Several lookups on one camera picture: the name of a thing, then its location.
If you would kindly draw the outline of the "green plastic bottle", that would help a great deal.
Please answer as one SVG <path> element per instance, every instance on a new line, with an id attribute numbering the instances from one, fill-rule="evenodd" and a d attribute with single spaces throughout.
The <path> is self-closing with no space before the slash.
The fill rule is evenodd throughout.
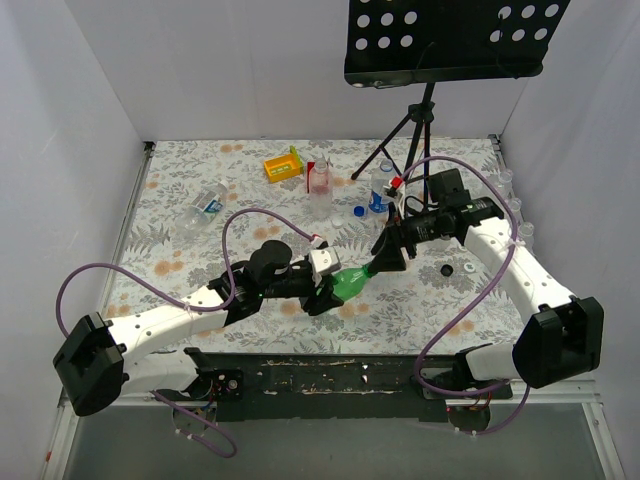
<path id="1" fill-rule="evenodd" d="M 343 302 L 359 295 L 375 273 L 368 265 L 340 270 L 333 275 L 333 294 Z"/>

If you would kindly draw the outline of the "clear Pepsi bottle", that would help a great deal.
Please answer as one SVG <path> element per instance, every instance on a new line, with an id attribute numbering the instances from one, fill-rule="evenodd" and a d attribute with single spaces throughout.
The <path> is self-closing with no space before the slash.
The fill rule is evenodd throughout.
<path id="1" fill-rule="evenodd" d="M 390 197 L 386 194 L 390 181 L 396 176 L 394 164 L 391 160 L 384 159 L 371 175 L 371 195 L 368 207 L 376 214 L 386 213 Z"/>

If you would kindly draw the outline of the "clear bottle blue label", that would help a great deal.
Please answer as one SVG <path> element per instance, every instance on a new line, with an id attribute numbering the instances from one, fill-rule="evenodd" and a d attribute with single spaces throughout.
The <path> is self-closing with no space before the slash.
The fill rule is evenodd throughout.
<path id="1" fill-rule="evenodd" d="M 176 219 L 176 228 L 185 235 L 205 230 L 227 205 L 229 184 L 225 179 L 203 187 Z"/>

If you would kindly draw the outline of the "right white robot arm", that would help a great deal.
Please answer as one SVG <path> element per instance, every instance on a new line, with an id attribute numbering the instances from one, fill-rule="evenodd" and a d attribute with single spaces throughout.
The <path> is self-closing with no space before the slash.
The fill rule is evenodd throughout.
<path id="1" fill-rule="evenodd" d="M 524 328 L 513 344 L 485 344 L 455 355 L 450 370 L 423 386 L 442 395 L 475 397 L 495 381 L 519 379 L 533 388 L 595 370 L 601 359 L 604 310 L 557 282 L 533 254 L 511 237 L 505 212 L 488 197 L 474 199 L 456 169 L 433 175 L 428 188 L 436 209 L 404 217 L 389 213 L 374 244 L 371 274 L 399 272 L 420 243 L 454 238 L 493 274 L 515 305 Z"/>

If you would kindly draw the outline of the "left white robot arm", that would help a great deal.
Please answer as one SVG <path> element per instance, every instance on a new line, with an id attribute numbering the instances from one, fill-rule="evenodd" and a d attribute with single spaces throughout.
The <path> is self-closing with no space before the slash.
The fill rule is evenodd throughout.
<path id="1" fill-rule="evenodd" d="M 340 270 L 335 249 L 314 238 L 309 253 L 294 260 L 281 241 L 267 241 L 249 259 L 233 263 L 218 278 L 176 300 L 145 312 L 105 319 L 94 312 L 64 333 L 53 366 L 74 412 L 98 413 L 129 393 L 181 390 L 193 400 L 213 386 L 211 373 L 183 362 L 152 359 L 164 347 L 195 334 L 229 326 L 261 309 L 266 299 L 297 298 L 317 316 L 343 305 L 334 285 Z"/>

